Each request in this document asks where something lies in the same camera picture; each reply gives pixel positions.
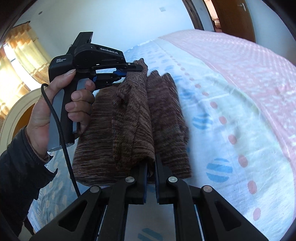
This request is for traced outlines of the dark left jacket sleeve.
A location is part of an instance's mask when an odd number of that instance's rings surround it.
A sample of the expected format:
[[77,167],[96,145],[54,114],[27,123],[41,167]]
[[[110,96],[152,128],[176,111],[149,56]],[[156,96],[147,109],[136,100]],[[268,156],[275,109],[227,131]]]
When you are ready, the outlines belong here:
[[25,127],[1,154],[1,240],[18,240],[33,200],[57,174],[45,167],[52,158],[37,154]]

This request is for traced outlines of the beige patterned curtain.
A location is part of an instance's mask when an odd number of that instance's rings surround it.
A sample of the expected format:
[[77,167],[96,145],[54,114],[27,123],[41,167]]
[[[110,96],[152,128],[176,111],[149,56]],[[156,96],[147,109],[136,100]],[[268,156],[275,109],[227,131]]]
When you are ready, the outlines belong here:
[[28,22],[13,27],[1,46],[1,119],[25,94],[49,83],[51,58]]

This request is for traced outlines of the cream wooden headboard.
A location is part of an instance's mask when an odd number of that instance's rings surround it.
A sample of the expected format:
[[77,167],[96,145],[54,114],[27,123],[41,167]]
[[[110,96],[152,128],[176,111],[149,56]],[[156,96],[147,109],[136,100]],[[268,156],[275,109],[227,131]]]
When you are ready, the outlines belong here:
[[41,96],[41,89],[30,91],[11,108],[1,127],[1,154],[7,149],[18,131],[30,120],[32,109]]

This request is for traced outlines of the patterned blue pink bedsheet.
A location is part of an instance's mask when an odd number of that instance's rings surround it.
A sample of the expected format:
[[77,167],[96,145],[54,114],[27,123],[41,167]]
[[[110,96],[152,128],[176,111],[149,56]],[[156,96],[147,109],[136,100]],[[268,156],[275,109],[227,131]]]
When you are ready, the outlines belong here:
[[247,40],[179,31],[125,52],[170,73],[190,131],[188,183],[212,186],[269,240],[295,219],[295,66]]

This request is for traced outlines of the brown wooden door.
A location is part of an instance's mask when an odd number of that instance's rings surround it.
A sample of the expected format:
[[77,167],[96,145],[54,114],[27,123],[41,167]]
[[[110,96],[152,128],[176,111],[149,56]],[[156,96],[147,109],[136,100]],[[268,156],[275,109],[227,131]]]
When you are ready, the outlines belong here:
[[[247,12],[237,6],[240,3],[245,4]],[[246,1],[215,0],[212,1],[212,4],[217,13],[223,33],[255,43],[253,24]]]

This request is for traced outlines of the brown knitted sweater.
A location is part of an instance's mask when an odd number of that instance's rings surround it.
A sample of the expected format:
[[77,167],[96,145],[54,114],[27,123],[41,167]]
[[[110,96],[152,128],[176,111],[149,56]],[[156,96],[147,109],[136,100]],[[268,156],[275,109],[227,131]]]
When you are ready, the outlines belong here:
[[73,158],[78,183],[85,186],[113,184],[132,175],[140,164],[154,174],[155,156],[173,175],[190,178],[186,125],[177,87],[171,75],[130,72],[121,83],[99,90],[91,120],[79,137]]

